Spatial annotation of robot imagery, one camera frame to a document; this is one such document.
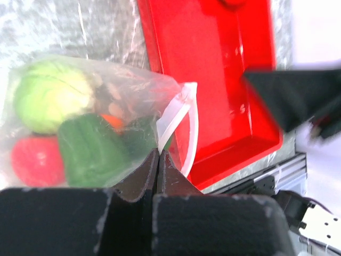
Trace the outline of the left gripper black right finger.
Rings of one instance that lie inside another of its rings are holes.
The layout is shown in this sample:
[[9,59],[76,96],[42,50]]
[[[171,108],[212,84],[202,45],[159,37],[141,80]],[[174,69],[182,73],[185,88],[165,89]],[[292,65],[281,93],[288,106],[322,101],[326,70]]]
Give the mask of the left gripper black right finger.
[[204,195],[160,155],[153,255],[294,255],[283,210],[263,195]]

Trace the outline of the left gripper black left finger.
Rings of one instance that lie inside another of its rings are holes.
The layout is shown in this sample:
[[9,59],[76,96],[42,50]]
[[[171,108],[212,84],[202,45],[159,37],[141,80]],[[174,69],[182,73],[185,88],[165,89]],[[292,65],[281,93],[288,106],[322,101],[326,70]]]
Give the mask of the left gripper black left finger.
[[159,153],[111,188],[1,191],[1,255],[150,255]]

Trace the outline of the green bell pepper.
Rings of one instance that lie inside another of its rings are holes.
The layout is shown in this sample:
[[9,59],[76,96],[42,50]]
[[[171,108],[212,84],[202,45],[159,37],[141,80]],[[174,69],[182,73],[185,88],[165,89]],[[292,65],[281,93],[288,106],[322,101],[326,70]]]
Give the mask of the green bell pepper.
[[63,122],[57,138],[69,186],[111,187],[157,147],[156,119],[141,117],[116,131],[103,117],[84,114]]

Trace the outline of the green lime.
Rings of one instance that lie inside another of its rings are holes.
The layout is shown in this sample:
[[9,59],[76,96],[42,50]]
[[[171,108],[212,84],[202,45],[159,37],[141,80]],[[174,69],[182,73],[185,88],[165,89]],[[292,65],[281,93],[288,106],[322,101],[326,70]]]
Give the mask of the green lime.
[[172,141],[173,141],[173,137],[174,137],[174,135],[172,134],[172,135],[170,136],[170,138],[167,140],[167,142],[166,142],[166,144],[165,144],[165,146],[164,146],[164,150],[169,150],[169,148],[170,148],[170,146],[171,146],[171,143],[172,143]]

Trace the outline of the orange fruit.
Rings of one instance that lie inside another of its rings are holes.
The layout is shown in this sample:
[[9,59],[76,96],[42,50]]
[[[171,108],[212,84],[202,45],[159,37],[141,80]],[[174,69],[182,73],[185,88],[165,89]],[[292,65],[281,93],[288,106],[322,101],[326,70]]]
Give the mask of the orange fruit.
[[107,114],[101,115],[104,120],[106,120],[117,133],[122,133],[124,123],[121,119]]

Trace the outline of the red apple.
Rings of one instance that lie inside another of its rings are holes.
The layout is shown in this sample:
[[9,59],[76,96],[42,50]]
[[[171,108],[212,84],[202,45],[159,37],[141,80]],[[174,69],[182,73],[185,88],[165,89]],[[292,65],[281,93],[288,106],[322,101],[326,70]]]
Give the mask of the red apple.
[[27,186],[51,187],[66,181],[56,136],[18,140],[11,151],[11,165]]

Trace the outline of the clear zip top bag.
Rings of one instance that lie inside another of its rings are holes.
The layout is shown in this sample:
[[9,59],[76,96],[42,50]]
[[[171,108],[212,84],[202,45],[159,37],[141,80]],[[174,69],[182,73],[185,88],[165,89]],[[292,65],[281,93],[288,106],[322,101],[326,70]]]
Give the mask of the clear zip top bag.
[[198,144],[196,82],[66,56],[10,70],[1,87],[1,188],[110,187],[152,150],[187,177]]

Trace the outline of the light green apple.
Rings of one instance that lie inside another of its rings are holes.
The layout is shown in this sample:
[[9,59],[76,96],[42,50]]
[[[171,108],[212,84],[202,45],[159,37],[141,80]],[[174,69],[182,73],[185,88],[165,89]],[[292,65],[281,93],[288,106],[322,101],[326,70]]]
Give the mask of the light green apple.
[[53,134],[67,119],[89,111],[94,89],[78,68],[61,61],[39,61],[27,66],[13,96],[22,123],[35,133]]

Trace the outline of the red tomato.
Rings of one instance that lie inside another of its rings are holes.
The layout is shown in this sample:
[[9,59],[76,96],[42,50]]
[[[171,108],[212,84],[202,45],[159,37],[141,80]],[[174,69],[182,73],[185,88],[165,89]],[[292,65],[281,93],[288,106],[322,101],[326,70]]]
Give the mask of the red tomato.
[[228,8],[239,8],[244,5],[246,0],[221,0],[222,4]]

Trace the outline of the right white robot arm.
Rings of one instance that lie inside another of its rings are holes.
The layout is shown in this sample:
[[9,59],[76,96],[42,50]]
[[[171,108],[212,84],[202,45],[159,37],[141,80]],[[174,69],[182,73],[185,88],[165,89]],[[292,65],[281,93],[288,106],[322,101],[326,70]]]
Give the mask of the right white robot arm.
[[311,138],[340,133],[340,69],[244,71],[276,123],[290,132],[310,122]]

